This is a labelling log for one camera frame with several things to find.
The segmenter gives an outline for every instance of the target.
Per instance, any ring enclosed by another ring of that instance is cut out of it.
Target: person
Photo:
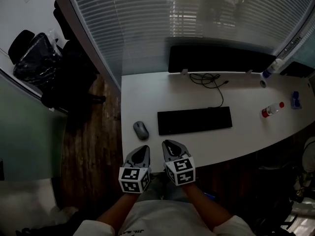
[[[175,186],[155,178],[140,194],[125,193],[74,236],[253,236],[247,223],[210,200],[193,182]]]

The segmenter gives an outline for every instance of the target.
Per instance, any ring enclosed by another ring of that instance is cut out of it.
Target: person's right arm
[[[188,183],[181,186],[187,194],[189,201],[196,208],[206,226],[213,231],[213,228],[229,220],[232,215],[223,207],[210,200],[194,184]]]

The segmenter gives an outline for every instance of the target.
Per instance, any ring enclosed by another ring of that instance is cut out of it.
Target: bottle with red cap
[[[281,108],[284,107],[284,103],[280,102],[280,103],[274,103],[266,108],[264,108],[261,111],[261,115],[264,118],[267,118],[268,116],[272,116],[273,114],[275,114],[276,112],[278,112]]]

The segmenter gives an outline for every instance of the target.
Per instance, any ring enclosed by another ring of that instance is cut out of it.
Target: black keyboard
[[[232,127],[229,107],[158,112],[157,122],[161,136]]]

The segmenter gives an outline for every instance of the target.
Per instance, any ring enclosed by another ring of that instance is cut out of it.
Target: person's arm
[[[194,183],[184,184],[181,187],[196,208],[203,222],[211,231],[213,231],[214,227],[223,224],[232,217],[226,209],[205,196]]]
[[[112,226],[117,234],[138,197],[139,194],[125,193],[97,221]]]

